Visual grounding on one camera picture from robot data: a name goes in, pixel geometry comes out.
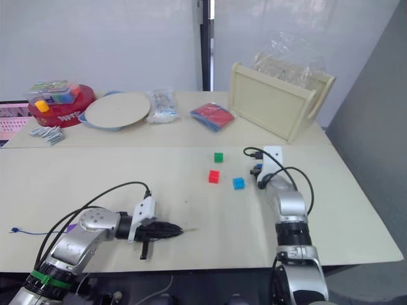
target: blue wire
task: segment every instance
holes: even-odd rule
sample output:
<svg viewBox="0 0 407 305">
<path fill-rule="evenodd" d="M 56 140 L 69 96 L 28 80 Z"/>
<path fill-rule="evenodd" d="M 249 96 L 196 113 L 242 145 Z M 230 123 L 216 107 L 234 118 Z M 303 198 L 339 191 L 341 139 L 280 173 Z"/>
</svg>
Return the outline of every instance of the blue wire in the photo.
<svg viewBox="0 0 407 305">
<path fill-rule="evenodd" d="M 21 232 L 21 233 L 25 233 L 25 234 L 29 234 L 29 235 L 47 235 L 47 234 L 48 234 L 48 233 L 31 233 L 31 232 L 27 232 L 27 231 L 20 230 L 20 229 L 17 228 L 17 227 L 13 227 L 13 228 L 11 229 L 11 232 L 10 232 L 10 233 L 17 233 L 17 232 Z"/>
</svg>

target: white plate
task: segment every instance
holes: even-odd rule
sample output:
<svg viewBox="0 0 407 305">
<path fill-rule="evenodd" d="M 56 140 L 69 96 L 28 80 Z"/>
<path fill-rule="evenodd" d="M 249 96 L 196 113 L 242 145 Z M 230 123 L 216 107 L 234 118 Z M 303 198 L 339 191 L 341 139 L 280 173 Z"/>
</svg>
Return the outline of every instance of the white plate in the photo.
<svg viewBox="0 0 407 305">
<path fill-rule="evenodd" d="M 133 124 L 145 117 L 150 101 L 141 92 L 116 93 L 91 103 L 85 111 L 86 120 L 102 128 L 117 128 Z"/>
</svg>

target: white wall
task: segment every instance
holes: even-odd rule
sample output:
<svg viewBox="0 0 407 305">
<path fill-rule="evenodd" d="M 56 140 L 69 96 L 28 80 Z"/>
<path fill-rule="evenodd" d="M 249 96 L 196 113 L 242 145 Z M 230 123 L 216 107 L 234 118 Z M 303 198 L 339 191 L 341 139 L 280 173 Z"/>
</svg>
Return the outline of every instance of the white wall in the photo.
<svg viewBox="0 0 407 305">
<path fill-rule="evenodd" d="M 0 0 L 0 100 L 34 82 L 201 90 L 192 0 Z"/>
<path fill-rule="evenodd" d="M 229 90 L 234 62 L 250 67 L 267 32 L 312 42 L 336 82 L 318 122 L 327 126 L 377 44 L 399 0 L 216 0 L 214 90 Z"/>
</svg>

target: red round container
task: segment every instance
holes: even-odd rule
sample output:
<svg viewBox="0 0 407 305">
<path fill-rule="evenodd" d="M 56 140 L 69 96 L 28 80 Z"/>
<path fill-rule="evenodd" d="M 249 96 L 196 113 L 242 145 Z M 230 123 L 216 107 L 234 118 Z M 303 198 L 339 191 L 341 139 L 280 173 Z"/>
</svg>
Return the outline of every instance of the red round container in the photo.
<svg viewBox="0 0 407 305">
<path fill-rule="evenodd" d="M 79 124 L 79 115 L 96 99 L 90 87 L 80 85 L 80 88 L 81 92 L 73 104 L 49 105 L 50 110 L 47 112 L 41 112 L 36 106 L 29 104 L 28 110 L 41 126 L 65 128 Z"/>
</svg>

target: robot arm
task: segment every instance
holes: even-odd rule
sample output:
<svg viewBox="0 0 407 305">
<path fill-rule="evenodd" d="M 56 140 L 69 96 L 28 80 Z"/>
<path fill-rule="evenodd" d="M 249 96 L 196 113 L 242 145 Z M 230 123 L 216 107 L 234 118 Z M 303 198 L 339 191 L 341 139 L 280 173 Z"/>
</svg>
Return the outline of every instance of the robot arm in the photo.
<svg viewBox="0 0 407 305">
<path fill-rule="evenodd" d="M 267 166 L 256 166 L 251 173 L 261 182 Z M 300 192 L 281 175 L 265 185 L 264 199 L 273 210 L 277 233 L 277 260 L 274 270 L 273 300 L 278 305 L 304 305 L 328 301 L 328 288 L 308 230 L 305 201 Z"/>
<path fill-rule="evenodd" d="M 150 199 L 146 200 L 136 206 L 135 214 L 143 215 L 140 209 L 147 212 L 154 210 L 148 204 Z M 143 218 L 105 208 L 89 209 L 80 216 L 78 225 L 54 246 L 42 265 L 28 276 L 10 305 L 62 304 L 71 285 L 103 241 L 114 238 L 127 240 L 132 236 L 133 240 L 144 242 L 141 259 L 145 259 L 146 243 L 150 238 L 169 238 L 180 234 L 180 227 L 157 222 L 151 213 Z"/>
</svg>

